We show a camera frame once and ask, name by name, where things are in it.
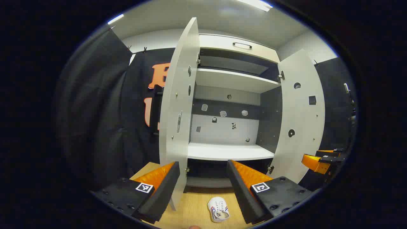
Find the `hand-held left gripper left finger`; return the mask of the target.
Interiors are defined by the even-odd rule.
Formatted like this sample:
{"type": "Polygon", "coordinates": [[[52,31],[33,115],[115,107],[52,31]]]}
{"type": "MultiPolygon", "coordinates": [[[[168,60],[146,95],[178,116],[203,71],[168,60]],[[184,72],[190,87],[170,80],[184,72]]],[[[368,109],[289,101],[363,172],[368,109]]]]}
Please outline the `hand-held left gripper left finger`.
{"type": "Polygon", "coordinates": [[[179,162],[171,162],[138,178],[120,178],[92,194],[125,215],[154,224],[165,212],[179,175],[179,162]]]}

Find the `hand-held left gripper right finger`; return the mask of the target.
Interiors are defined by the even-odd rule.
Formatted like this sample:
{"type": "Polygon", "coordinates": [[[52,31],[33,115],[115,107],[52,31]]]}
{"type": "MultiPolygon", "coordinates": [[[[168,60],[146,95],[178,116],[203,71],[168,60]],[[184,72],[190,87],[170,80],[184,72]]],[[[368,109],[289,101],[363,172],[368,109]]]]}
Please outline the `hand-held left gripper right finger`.
{"type": "Polygon", "coordinates": [[[246,223],[278,217],[313,195],[287,177],[270,178],[234,160],[227,161],[226,172],[246,223]]]}

